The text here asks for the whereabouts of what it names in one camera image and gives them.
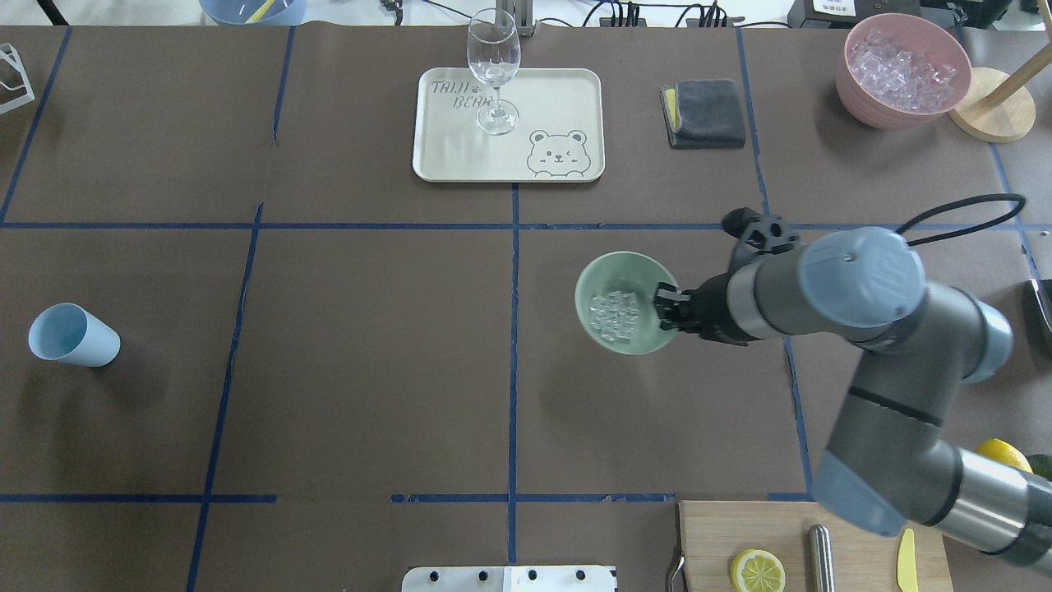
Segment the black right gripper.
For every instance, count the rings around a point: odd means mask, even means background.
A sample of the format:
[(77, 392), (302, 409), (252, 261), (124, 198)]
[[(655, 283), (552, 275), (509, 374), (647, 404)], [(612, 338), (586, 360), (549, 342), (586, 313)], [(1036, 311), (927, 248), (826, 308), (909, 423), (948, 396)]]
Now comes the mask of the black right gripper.
[(730, 280), (730, 273), (714, 275), (697, 289), (683, 292), (675, 285), (658, 282), (654, 307), (661, 308), (661, 329), (729, 345), (747, 345), (753, 336), (741, 329), (731, 315), (727, 300)]

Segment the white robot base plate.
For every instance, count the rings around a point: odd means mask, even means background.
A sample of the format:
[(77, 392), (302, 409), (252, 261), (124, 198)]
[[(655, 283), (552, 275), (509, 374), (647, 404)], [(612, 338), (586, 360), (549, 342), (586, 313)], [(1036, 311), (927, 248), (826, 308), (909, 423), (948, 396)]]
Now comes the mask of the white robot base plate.
[(618, 591), (616, 570), (602, 565), (418, 567), (402, 591)]

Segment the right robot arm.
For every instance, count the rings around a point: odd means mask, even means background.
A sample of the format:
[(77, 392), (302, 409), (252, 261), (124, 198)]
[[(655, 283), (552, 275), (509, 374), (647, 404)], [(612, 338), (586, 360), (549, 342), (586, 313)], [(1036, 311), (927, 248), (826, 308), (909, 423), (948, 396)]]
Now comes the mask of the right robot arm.
[(960, 386), (1006, 363), (1011, 326), (976, 297), (928, 280), (901, 234), (864, 226), (766, 252), (690, 291), (660, 282), (653, 306), (663, 330), (703, 340), (828, 333), (857, 346), (813, 498), (873, 534), (916, 522), (1050, 573), (1049, 481), (942, 435)]

